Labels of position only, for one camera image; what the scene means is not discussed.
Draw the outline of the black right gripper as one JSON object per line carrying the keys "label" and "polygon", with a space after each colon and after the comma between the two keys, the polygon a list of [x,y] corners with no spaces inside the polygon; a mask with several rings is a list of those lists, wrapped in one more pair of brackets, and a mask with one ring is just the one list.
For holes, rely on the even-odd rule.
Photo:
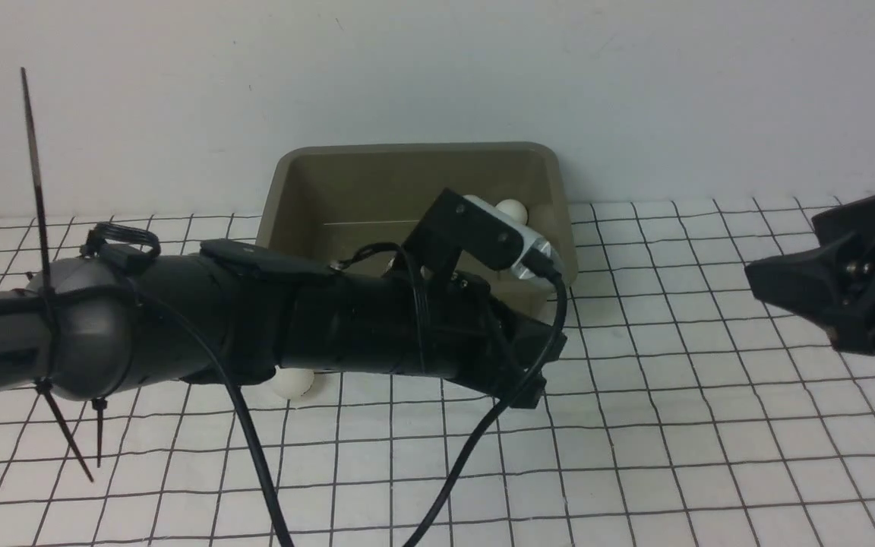
{"label": "black right gripper", "polygon": [[753,297],[875,356],[875,194],[813,216],[817,246],[744,267]]}

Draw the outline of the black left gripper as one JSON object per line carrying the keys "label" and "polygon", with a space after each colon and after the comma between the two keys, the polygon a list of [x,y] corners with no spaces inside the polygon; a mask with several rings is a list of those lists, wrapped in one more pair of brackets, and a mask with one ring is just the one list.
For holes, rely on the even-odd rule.
{"label": "black left gripper", "polygon": [[508,307],[472,274],[427,280],[425,355],[411,343],[407,374],[444,378],[510,409],[535,409],[545,394],[542,369],[567,342],[562,326],[545,324]]}

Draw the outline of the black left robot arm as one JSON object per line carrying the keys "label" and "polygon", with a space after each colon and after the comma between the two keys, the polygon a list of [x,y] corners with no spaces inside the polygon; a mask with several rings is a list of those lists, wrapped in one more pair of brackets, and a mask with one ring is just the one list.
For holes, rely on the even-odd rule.
{"label": "black left robot arm", "polygon": [[443,378],[504,398],[565,346],[562,329],[476,277],[425,295],[420,331],[404,273],[341,273],[222,239],[139,271],[61,259],[0,292],[0,391],[45,381],[67,400],[98,400],[163,381],[218,384],[223,365],[237,385],[309,369]]}

